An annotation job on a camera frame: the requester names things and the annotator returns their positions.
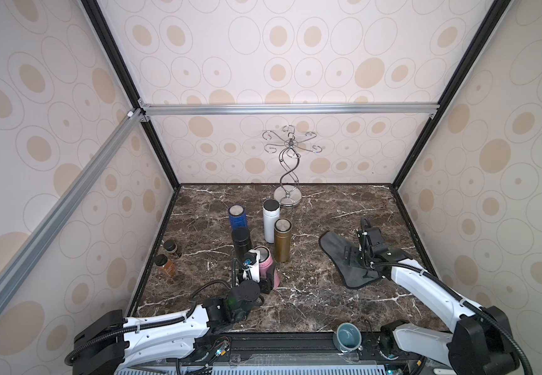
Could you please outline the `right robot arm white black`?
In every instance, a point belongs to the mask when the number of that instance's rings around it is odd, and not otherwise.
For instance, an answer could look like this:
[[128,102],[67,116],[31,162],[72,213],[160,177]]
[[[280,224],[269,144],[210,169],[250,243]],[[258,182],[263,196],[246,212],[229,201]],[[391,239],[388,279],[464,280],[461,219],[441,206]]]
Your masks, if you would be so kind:
[[357,244],[332,232],[319,241],[345,286],[360,289],[374,281],[392,281],[418,298],[447,327],[442,332],[405,320],[386,324],[377,339],[385,358],[416,353],[457,374],[509,374],[517,369],[525,374],[533,372],[501,309],[467,299],[422,268],[407,252],[389,248],[380,228],[366,218],[356,235]]

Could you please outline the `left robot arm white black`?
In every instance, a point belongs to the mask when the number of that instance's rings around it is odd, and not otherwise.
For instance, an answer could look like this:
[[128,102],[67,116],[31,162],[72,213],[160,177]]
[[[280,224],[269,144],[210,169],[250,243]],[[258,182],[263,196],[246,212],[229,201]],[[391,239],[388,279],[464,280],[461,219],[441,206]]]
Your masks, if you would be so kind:
[[64,363],[74,374],[113,374],[159,359],[184,359],[196,341],[220,335],[262,306],[274,279],[213,280],[189,297],[190,307],[155,317],[125,317],[120,309],[105,313],[74,338]]

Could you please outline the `pink thermos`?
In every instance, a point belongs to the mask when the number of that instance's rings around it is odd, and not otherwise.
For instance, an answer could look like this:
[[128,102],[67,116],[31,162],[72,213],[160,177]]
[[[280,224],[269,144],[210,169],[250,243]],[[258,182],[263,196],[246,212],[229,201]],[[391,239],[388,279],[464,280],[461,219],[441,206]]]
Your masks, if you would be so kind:
[[276,268],[276,263],[273,260],[272,254],[270,250],[265,246],[258,246],[254,248],[254,250],[260,251],[261,259],[260,259],[260,271],[261,275],[268,273],[270,271],[273,271],[275,274],[275,288],[273,290],[276,290],[280,286],[280,276],[278,274],[278,270]]

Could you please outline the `grey yellow cleaning cloth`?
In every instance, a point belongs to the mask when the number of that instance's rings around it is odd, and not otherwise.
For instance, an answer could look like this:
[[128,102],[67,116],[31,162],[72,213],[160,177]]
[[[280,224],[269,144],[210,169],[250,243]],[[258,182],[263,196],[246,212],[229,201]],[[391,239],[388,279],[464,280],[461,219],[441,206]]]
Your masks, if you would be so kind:
[[367,269],[359,262],[362,253],[358,245],[345,237],[327,231],[320,236],[319,246],[336,266],[346,288],[352,290],[364,288],[381,279],[376,270]]

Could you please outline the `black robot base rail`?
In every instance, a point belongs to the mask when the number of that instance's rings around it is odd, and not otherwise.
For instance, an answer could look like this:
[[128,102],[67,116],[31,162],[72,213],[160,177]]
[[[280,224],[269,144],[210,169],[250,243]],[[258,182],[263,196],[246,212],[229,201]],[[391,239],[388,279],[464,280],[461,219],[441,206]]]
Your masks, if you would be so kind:
[[205,335],[192,342],[155,346],[146,359],[124,361],[117,374],[429,374],[435,365],[412,352],[387,354],[377,332],[362,333],[361,345],[340,351],[332,332]]

